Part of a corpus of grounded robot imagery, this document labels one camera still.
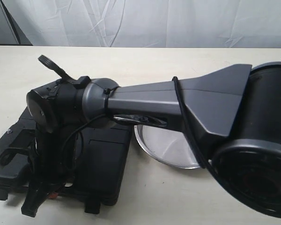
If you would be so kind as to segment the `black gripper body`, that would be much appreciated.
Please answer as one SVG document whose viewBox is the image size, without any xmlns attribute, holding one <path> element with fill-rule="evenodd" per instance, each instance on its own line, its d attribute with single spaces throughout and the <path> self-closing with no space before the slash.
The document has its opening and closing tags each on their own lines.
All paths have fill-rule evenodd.
<svg viewBox="0 0 281 225">
<path fill-rule="evenodd" d="M 22 214 L 35 217 L 40 205 L 57 193 L 74 167 L 77 130 L 86 124 L 82 97 L 90 78 L 58 79 L 32 89 L 27 108 L 36 123 L 35 140 L 29 153 L 32 178 L 21 207 Z"/>
</svg>

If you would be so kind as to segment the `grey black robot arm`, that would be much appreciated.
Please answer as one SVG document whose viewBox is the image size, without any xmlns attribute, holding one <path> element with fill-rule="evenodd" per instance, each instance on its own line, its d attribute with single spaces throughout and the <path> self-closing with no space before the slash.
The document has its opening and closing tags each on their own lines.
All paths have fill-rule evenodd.
<svg viewBox="0 0 281 225">
<path fill-rule="evenodd" d="M 84 128 L 118 123 L 183 133 L 199 165 L 231 196 L 281 218 L 281 62 L 120 87 L 109 78 L 73 79 L 45 56 L 39 61 L 59 79 L 26 96 L 36 131 L 22 214 L 34 217 L 65 184 Z"/>
</svg>

